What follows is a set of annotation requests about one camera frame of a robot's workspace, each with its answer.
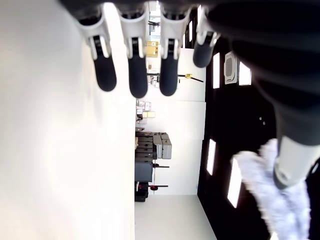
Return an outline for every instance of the cardboard box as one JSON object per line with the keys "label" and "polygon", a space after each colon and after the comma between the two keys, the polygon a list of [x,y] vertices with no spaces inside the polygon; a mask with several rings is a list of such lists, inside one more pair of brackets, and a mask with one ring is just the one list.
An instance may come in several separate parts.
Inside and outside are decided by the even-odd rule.
{"label": "cardboard box", "polygon": [[147,46],[146,47],[146,57],[147,58],[157,58],[158,57],[158,46]]}
{"label": "cardboard box", "polygon": [[147,46],[157,47],[159,45],[159,42],[158,41],[147,41],[146,45]]}

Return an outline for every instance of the robotic hand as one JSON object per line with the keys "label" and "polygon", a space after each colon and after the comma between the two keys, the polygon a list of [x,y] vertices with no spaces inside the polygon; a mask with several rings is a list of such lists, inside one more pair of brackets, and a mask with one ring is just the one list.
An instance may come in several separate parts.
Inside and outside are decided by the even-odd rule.
{"label": "robotic hand", "polygon": [[[113,90],[117,80],[103,13],[106,0],[61,2],[76,19],[91,48],[99,87],[107,92]],[[127,48],[130,91],[142,98],[148,90],[145,1],[111,2],[118,9]],[[274,106],[279,149],[273,173],[275,184],[284,189],[303,181],[320,157],[320,3],[161,1],[160,90],[165,96],[176,91],[182,37],[190,11],[197,4],[201,4],[202,15],[194,64],[206,67],[220,34],[229,39],[233,52],[251,68],[256,87]]]}

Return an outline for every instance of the black wall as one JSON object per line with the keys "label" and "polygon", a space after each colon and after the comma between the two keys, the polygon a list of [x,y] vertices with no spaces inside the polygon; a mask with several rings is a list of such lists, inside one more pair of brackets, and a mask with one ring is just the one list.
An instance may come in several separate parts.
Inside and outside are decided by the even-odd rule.
{"label": "black wall", "polygon": [[[192,21],[192,33],[189,31],[189,24]],[[184,46],[186,49],[193,49],[197,39],[197,26],[198,26],[198,9],[192,9],[189,15],[189,20],[185,29]]]}
{"label": "black wall", "polygon": [[[214,53],[220,53],[220,88],[213,89],[213,62],[206,69],[205,135],[202,144],[198,197],[219,240],[269,240],[254,197],[241,185],[237,208],[227,199],[231,158],[239,151],[258,152],[261,145],[276,138],[273,106],[252,85],[224,83],[225,54],[230,52],[226,39],[220,38]],[[213,175],[207,172],[209,140],[216,142]],[[307,180],[311,202],[311,240],[320,239],[320,170]]]}

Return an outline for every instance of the black fingertip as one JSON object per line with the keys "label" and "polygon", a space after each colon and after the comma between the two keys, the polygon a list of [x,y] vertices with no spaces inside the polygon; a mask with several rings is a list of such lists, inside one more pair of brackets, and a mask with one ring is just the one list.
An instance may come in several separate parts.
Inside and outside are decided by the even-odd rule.
{"label": "black fingertip", "polygon": [[134,54],[131,59],[128,59],[128,65],[130,92],[136,99],[141,99],[148,91],[146,58]]}
{"label": "black fingertip", "polygon": [[166,59],[161,59],[160,68],[160,91],[163,95],[172,96],[178,85],[178,60],[174,59],[173,53],[168,53]]}
{"label": "black fingertip", "polygon": [[100,55],[94,60],[96,81],[101,90],[110,92],[117,85],[117,77],[112,55],[108,58]]}
{"label": "black fingertip", "polygon": [[203,45],[199,45],[198,42],[195,43],[194,53],[193,53],[193,63],[198,68],[205,68],[209,65],[212,57],[214,47],[210,47],[208,42]]}

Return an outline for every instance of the white fluffy object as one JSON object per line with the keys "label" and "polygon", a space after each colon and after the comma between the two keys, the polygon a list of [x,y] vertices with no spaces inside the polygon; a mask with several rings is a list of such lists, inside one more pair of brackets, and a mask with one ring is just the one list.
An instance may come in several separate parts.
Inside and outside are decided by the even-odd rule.
{"label": "white fluffy object", "polygon": [[238,162],[242,182],[256,199],[268,231],[279,240],[306,240],[310,227],[310,199],[306,182],[279,190],[273,180],[278,141],[269,140],[259,155],[242,151],[233,156]]}

